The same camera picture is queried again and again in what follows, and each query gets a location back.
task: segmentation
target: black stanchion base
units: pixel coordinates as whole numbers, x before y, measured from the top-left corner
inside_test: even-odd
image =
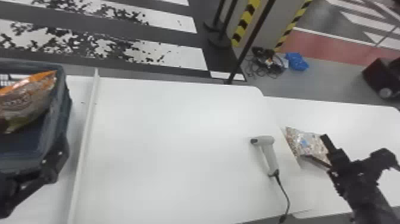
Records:
[[[232,82],[229,82],[227,79],[223,81],[224,85],[232,85]]]
[[[223,23],[218,21],[217,25],[214,26],[213,20],[205,20],[203,26],[209,32],[219,32],[222,29]]]
[[[226,35],[224,35],[222,39],[220,39],[219,37],[220,37],[219,33],[210,33],[208,35],[208,41],[212,46],[216,48],[223,49],[232,46],[232,41]]]

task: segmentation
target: orange snack bag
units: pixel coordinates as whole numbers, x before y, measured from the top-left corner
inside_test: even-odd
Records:
[[[33,74],[0,89],[0,133],[11,133],[19,129],[48,109],[56,72]]]

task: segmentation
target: white table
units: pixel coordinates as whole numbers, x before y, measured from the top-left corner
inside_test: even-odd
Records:
[[[46,185],[35,192],[17,206],[10,217],[0,220],[2,224],[66,223],[93,78],[67,76],[67,84],[73,101],[67,131],[70,158],[60,172],[57,183]]]
[[[304,179],[261,92],[101,78],[69,224],[240,223],[279,216],[286,201],[253,136],[273,135],[292,209]]]
[[[281,128],[294,127],[307,132],[328,134],[337,148],[343,148],[351,160],[364,159],[379,148],[388,148],[400,159],[400,113],[392,107],[345,104],[266,97]],[[315,207],[297,218],[327,216],[350,212],[326,173],[312,164],[301,163],[313,192]],[[379,188],[391,206],[400,206],[400,173],[383,172]]]

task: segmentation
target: red floor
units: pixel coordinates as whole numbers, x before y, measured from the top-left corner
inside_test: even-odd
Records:
[[[292,31],[280,52],[298,52],[309,58],[360,66],[368,66],[379,57],[391,59],[400,57],[400,51],[397,50],[375,48],[297,30]]]

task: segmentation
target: snack bag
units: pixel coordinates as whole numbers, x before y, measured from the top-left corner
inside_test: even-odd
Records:
[[[0,89],[0,134],[14,132],[36,120],[49,108],[56,72],[33,74]]]
[[[328,149],[320,139],[319,134],[303,132],[291,127],[286,127],[286,140],[296,157],[312,155],[315,158],[330,164],[326,154]]]

